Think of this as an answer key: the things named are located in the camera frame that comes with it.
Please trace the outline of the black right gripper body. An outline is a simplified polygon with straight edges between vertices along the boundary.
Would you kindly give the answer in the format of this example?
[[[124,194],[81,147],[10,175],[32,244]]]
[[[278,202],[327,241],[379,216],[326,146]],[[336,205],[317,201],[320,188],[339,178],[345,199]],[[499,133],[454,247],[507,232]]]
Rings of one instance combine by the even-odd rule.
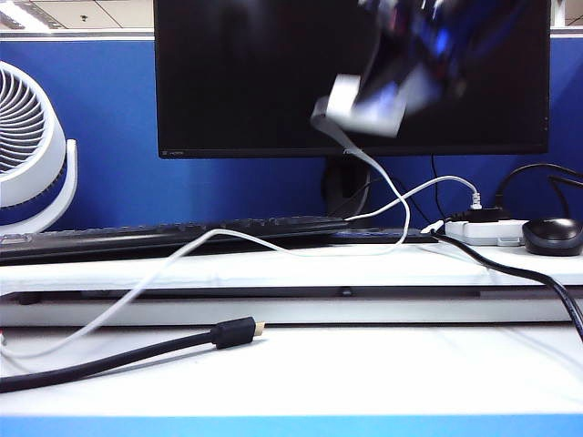
[[[363,1],[377,31],[363,100],[436,100],[459,74],[477,1]]]

